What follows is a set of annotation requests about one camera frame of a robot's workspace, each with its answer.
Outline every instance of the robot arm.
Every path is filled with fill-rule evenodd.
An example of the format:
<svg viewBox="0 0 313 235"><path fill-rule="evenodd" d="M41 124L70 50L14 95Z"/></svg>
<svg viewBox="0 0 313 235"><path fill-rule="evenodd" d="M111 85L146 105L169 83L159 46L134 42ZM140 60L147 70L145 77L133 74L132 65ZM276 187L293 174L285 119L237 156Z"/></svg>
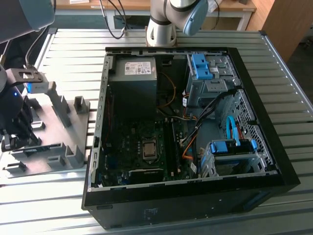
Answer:
<svg viewBox="0 0 313 235"><path fill-rule="evenodd" d="M0 44L54 22L51 0L1 0Z"/></svg>
<svg viewBox="0 0 313 235"><path fill-rule="evenodd" d="M207 0L151 0L151 17L147 42L153 47L176 43L176 27L192 36L203 24L208 11Z"/></svg>

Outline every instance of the floor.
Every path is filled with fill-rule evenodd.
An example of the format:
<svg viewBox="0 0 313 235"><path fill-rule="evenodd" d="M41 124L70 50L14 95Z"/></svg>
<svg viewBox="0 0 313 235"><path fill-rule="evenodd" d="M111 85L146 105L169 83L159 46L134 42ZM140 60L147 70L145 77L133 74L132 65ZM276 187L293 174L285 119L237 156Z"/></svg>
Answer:
<svg viewBox="0 0 313 235"><path fill-rule="evenodd" d="M303 46L299 45L287 62L287 66L313 102L313 46L303 49Z"/></svg>

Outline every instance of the yellow wire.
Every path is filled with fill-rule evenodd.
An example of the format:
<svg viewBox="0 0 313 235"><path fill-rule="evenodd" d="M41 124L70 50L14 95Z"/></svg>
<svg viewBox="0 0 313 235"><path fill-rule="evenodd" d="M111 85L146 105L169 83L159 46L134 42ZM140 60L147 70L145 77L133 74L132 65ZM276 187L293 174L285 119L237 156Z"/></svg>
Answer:
<svg viewBox="0 0 313 235"><path fill-rule="evenodd" d="M170 105L170 104L174 101L174 99L175 99L175 97L176 97L176 87L175 87L175 85L174 85L172 79L171 79L168 75L166 75L166 74L163 73L163 72L158 72L158 73L163 74L163 75L170 81L170 83L172 84L173 89L174 89L174 94L173 94L173 98L171 99L171 101L168 102L167 104L162 104L162 105L159 105L159 106L158 106L158 108L164 108L164 107Z"/></svg>

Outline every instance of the wooden table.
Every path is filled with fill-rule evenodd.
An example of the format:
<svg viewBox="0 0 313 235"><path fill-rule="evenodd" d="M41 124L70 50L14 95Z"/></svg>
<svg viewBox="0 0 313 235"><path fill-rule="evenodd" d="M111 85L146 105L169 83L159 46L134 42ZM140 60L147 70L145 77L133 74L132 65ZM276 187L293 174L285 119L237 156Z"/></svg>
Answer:
<svg viewBox="0 0 313 235"><path fill-rule="evenodd" d="M112 2L120 9L118 0ZM149 16L150 15L150 0L121 0L125 9L126 15L130 16ZM114 7L106 0L103 0L103 5L106 8L108 23L110 28L115 28L114 16L118 15ZM90 0L89 3L69 4L69 0L57 0L57 15L101 15L98 0ZM244 5L237 0L223 0L220 4L220 17L235 17L241 18L237 30L245 30L250 17L255 12L256 7L252 0ZM217 10L208 17L216 17Z"/></svg>

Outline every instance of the aluminum slotted table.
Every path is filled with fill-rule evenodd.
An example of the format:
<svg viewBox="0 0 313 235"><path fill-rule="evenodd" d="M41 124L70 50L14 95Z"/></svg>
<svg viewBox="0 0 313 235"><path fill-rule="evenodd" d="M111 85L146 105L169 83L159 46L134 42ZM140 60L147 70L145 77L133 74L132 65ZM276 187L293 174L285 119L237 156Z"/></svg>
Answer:
<svg viewBox="0 0 313 235"><path fill-rule="evenodd" d="M60 234L280 234L313 232L313 108L295 78L259 32L178 33L182 47L236 47L297 172L301 185L249 213L105 231L81 210L86 166L81 169L0 179L0 233ZM50 30L36 67L56 81L59 95L90 100L87 149L93 142L106 47L144 47L143 30L116 40L107 30Z"/></svg>

